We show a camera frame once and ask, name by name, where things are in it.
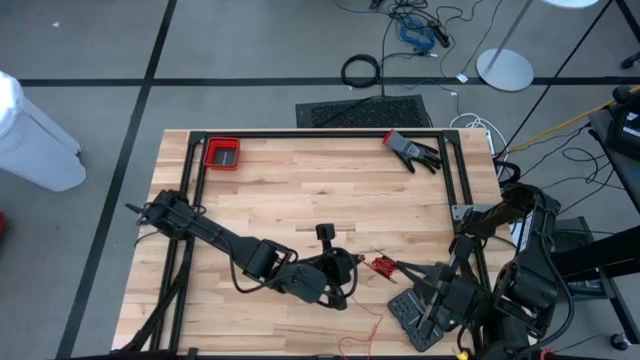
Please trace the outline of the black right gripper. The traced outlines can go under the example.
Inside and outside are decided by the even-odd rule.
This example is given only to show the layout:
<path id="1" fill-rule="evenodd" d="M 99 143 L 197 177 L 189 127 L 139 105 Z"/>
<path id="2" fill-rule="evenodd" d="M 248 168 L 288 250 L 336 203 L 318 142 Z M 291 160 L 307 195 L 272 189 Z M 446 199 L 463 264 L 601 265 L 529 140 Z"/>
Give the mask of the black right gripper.
<path id="1" fill-rule="evenodd" d="M 472 251 L 473 240 L 465 235 L 457 235 L 449 246 L 450 258 L 447 263 L 417 265 L 397 262 L 397 269 L 411 281 L 412 291 L 423 310 L 417 325 L 421 337 L 429 338 L 435 327 L 431 313 L 438 296 L 438 278 L 453 278 L 463 264 L 468 264 Z M 442 326 L 469 325 L 488 304 L 488 290 L 465 278 L 454 278 L 451 282 L 441 281 L 439 294 L 439 324 Z"/>

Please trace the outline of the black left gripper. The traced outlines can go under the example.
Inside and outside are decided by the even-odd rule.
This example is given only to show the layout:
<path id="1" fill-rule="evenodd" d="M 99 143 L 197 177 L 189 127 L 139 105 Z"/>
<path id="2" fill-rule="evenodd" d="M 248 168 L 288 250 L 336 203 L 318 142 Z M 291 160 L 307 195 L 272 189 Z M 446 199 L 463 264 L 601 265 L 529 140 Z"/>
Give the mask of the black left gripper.
<path id="1" fill-rule="evenodd" d="M 315 231 L 317 239 L 321 242 L 322 255 L 325 258 L 352 266 L 357 266 L 364 261 L 362 254 L 354 254 L 344 248 L 332 245 L 332 240 L 336 237 L 333 223 L 318 224 Z M 351 288 L 344 292 L 342 286 L 347 282 L 351 284 Z M 329 280 L 322 271 L 308 264 L 285 264 L 279 268 L 276 274 L 276 290 L 278 292 L 295 296 L 306 303 L 319 301 L 327 285 L 329 285 L 329 307 L 335 310 L 345 310 L 347 299 L 357 289 L 358 268 L 340 269 Z"/>

